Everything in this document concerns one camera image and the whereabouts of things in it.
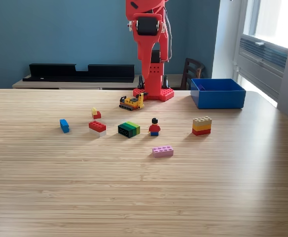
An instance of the black hair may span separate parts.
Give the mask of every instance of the black hair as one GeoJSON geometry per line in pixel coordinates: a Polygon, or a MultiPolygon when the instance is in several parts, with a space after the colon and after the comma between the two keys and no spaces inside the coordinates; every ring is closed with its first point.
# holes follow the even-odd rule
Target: black hair
{"type": "Polygon", "coordinates": [[[152,123],[153,123],[153,124],[158,124],[158,119],[157,119],[157,118],[153,118],[153,119],[152,119],[152,123]]]}

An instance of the red robot arm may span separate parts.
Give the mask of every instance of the red robot arm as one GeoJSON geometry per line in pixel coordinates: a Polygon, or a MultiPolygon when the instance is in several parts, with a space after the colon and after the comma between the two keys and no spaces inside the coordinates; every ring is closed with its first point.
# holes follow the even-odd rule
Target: red robot arm
{"type": "Polygon", "coordinates": [[[135,89],[133,95],[147,92],[147,99],[166,101],[174,96],[174,91],[164,83],[164,63],[168,62],[168,29],[166,25],[167,11],[165,2],[168,0],[126,0],[126,16],[130,21],[138,43],[138,58],[142,62],[142,75],[145,78],[145,88],[135,89]],[[160,44],[158,52],[153,51],[156,43],[160,44]]]}

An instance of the dark green lego brick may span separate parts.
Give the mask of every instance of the dark green lego brick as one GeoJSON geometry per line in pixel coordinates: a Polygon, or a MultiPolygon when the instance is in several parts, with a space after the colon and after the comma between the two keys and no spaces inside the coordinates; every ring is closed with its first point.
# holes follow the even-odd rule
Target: dark green lego brick
{"type": "Polygon", "coordinates": [[[131,128],[121,124],[118,126],[118,133],[127,137],[127,138],[131,138],[133,137],[133,131],[131,128]]]}
{"type": "Polygon", "coordinates": [[[133,122],[126,122],[126,123],[136,128],[136,135],[140,134],[140,132],[141,132],[141,127],[140,126],[138,126],[137,124],[135,124],[133,122]]]}
{"type": "Polygon", "coordinates": [[[130,128],[130,129],[132,129],[132,136],[134,137],[134,136],[136,136],[137,134],[136,134],[136,127],[134,127],[134,126],[132,126],[132,125],[129,125],[128,123],[124,123],[123,124],[124,126],[126,126],[126,127],[128,127],[128,128],[130,128]]]}

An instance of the purple object in box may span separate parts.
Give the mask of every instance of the purple object in box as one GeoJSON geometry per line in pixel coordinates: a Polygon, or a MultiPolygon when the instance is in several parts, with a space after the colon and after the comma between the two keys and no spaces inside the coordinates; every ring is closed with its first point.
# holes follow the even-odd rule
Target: purple object in box
{"type": "Polygon", "coordinates": [[[206,91],[206,89],[204,89],[204,87],[202,85],[198,85],[198,88],[200,91],[206,91]]]}
{"type": "Polygon", "coordinates": [[[174,155],[174,149],[172,146],[154,147],[152,150],[155,158],[171,157],[174,155]]]}

